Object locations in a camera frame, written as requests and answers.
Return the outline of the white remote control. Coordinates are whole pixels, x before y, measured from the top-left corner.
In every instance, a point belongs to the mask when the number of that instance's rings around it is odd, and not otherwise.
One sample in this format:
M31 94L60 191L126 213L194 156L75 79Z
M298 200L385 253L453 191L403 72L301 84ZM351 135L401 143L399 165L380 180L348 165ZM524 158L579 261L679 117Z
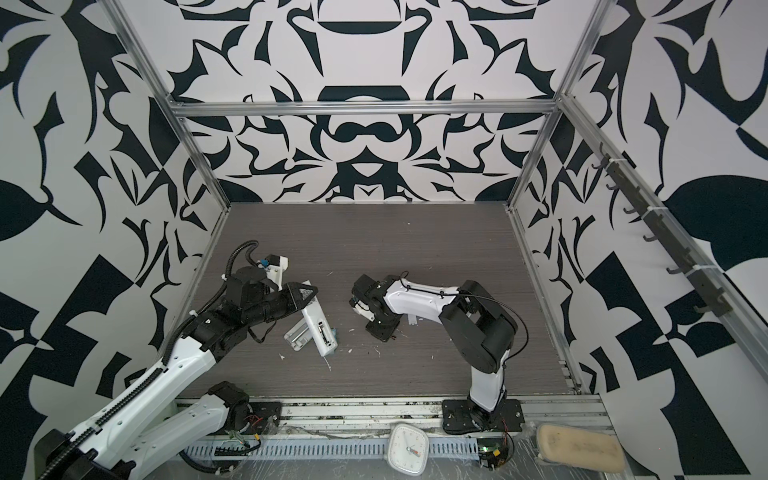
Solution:
M318 295L315 295L302 310L302 315L319 355L325 358L334 353L338 347L338 342L322 309Z

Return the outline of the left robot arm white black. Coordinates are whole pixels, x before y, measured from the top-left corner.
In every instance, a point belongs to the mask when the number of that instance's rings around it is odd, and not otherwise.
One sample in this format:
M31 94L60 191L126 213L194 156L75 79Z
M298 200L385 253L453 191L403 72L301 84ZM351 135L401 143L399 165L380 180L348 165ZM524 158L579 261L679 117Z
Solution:
M167 419L160 415L253 327L305 310L317 293L309 283L279 286L253 266L228 274L205 307L177 328L149 371L71 431L52 430L38 441L36 478L141 479L210 433L247 429L249 396L227 381L184 411Z

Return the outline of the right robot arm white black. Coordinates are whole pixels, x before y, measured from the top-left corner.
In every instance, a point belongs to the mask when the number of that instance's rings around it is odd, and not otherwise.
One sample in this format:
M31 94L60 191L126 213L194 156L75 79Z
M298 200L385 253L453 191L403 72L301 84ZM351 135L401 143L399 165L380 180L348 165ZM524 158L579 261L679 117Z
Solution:
M441 288L413 283L404 276L375 280L360 276L351 289L350 305L368 324L366 330L386 342L403 318L442 325L471 367L470 404L495 412L506 395L504 363L512 356L521 325L480 283L467 280L458 287Z

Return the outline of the white battery cover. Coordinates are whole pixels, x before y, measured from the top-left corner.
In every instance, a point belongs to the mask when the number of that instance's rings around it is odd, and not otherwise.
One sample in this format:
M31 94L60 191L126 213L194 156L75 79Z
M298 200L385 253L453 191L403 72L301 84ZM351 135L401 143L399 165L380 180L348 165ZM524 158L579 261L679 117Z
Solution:
M298 321L284 334L283 338L294 351L302 350L313 340L309 327L304 320Z

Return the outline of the white square clock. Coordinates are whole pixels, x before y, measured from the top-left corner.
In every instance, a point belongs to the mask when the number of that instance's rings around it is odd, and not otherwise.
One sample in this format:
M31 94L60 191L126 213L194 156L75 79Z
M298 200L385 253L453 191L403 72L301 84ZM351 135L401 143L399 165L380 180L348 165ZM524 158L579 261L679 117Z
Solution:
M420 476L426 469L430 443L428 435L410 424L398 423L391 430L386 450L388 465L405 475Z

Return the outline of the small green circuit board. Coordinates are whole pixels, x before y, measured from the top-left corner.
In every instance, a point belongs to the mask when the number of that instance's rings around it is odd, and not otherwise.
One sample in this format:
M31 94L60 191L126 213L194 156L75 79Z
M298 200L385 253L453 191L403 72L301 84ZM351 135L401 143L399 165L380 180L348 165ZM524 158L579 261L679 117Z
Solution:
M477 440L478 462L482 468L496 470L502 467L510 454L508 436L480 438Z

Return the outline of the beige foam pad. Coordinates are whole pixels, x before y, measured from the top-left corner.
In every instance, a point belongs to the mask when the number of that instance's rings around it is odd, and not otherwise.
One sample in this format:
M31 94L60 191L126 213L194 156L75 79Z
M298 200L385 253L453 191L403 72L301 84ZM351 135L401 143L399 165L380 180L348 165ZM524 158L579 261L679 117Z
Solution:
M615 436L555 424L540 424L535 440L539 457L549 463L618 474L626 469L623 449Z

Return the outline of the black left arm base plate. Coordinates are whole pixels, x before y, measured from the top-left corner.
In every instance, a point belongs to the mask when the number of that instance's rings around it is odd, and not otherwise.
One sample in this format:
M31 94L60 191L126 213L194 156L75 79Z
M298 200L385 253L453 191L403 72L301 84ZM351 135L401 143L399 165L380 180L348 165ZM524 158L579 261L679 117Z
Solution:
M275 431L281 423L282 407L283 404L279 401L250 402L240 433L263 435Z

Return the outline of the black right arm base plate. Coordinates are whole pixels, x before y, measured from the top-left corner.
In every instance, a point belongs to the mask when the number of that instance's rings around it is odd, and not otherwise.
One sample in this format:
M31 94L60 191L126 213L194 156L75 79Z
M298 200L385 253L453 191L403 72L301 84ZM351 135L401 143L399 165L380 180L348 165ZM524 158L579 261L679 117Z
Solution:
M521 403L516 399L502 399L487 412L469 399L443 400L442 429L450 435L478 432L521 432L526 423Z

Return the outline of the aluminium frame top bar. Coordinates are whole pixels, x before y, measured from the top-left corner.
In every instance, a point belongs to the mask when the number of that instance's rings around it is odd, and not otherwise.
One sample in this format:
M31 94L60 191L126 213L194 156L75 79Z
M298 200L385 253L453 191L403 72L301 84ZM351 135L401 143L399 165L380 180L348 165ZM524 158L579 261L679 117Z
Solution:
M177 117L185 118L251 115L547 113L555 106L555 101L551 99L170 103L171 111Z

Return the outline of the aluminium frame corner post left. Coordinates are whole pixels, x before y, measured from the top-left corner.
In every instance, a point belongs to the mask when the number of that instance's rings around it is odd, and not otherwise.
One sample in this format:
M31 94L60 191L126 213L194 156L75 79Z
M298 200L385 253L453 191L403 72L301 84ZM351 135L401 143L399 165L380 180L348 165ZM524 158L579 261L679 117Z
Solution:
M170 128L183 145L186 153L200 173L204 184L223 211L228 212L231 203L216 179L206 157L203 155L184 122L174 113L174 101L170 97L158 69L154 66L146 47L127 15L120 1L103 0L99 4L104 8L107 19L112 24L116 35L136 64L147 88L156 100Z

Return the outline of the aluminium frame corner post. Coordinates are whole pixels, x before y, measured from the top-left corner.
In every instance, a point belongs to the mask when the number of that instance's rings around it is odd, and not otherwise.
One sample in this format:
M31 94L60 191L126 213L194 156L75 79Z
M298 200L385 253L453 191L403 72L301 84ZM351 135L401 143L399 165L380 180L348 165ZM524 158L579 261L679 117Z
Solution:
M538 132L533 147L523 162L522 171L507 199L506 206L508 211L512 211L515 208L525 187L536 170L536 166L543 154L544 147L551 139L554 130L564 113L564 99L572 94L572 90L584 69L586 61L593 52L603 26L607 22L610 12L616 3L616 0L599 0L596 2L590 14L589 21L585 26L574 54L566 68L563 80L555 92L552 100L553 106L547 111L542 128Z
M158 69L154 66L146 47L127 15L120 1L103 0L99 4L104 8L107 19L112 24L116 35L136 64L147 88L156 100L170 128L183 145L186 153L200 173L204 184L223 211L228 212L231 203L216 179L206 157L203 155L184 122L174 113L174 101L170 97Z

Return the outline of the black hook rail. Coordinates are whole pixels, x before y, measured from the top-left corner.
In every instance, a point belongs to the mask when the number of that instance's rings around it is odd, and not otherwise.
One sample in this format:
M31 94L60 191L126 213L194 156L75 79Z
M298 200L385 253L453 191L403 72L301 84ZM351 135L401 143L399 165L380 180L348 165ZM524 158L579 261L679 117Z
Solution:
M661 204L627 159L609 155L603 146L599 147L599 155L600 160L594 168L605 171L613 181L608 188L620 191L628 200L630 206L624 212L642 220L650 230L644 240L659 243L672 260L673 265L666 272L684 276L701 297L703 304L694 310L717 317L731 313L733 306L726 298L722 282L716 279L716 267L695 251L693 240L671 211Z

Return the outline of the aluminium frame corner post right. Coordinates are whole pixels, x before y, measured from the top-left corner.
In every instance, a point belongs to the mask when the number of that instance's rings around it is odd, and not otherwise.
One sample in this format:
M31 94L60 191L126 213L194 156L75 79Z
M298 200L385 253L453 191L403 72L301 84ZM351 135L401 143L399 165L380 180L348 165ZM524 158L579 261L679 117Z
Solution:
M566 68L563 80L555 92L552 100L553 106L547 111L542 128L538 132L533 147L523 162L522 171L507 199L506 206L508 211L512 211L515 208L525 187L536 170L536 166L543 154L544 147L551 139L554 130L564 113L564 99L572 94L572 90L584 69L586 61L593 52L603 26L607 22L610 12L616 3L616 0L599 0L596 2L590 14L589 21L585 26L574 54Z

